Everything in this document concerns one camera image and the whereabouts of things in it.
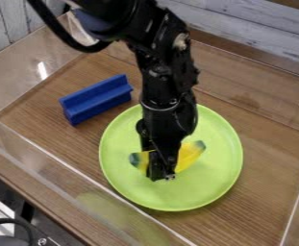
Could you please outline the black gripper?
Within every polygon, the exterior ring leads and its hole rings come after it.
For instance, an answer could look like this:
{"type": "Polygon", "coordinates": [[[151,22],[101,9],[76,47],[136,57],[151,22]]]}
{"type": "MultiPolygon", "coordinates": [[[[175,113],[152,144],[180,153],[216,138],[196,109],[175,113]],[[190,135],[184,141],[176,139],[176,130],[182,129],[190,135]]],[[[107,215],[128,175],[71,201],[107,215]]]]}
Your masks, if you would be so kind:
{"type": "Polygon", "coordinates": [[[153,181],[176,177],[178,152],[183,139],[192,134],[198,123],[194,103],[179,103],[171,108],[149,109],[141,105],[143,118],[136,123],[141,142],[145,175],[153,181]]]}

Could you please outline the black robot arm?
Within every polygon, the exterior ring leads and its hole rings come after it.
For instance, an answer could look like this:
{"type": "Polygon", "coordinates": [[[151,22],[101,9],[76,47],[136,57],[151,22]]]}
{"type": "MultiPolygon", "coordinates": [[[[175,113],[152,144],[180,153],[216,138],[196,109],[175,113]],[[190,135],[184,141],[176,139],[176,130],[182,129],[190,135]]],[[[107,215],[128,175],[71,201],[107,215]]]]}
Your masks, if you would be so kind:
{"type": "Polygon", "coordinates": [[[198,84],[199,70],[183,20],[155,0],[61,0],[73,7],[84,31],[97,39],[85,46],[65,31],[44,1],[25,1],[73,49],[96,53],[123,41],[133,52],[143,76],[143,117],[136,131],[141,150],[148,153],[144,173],[152,181],[174,179],[182,141],[198,124],[192,87],[198,84]]]}

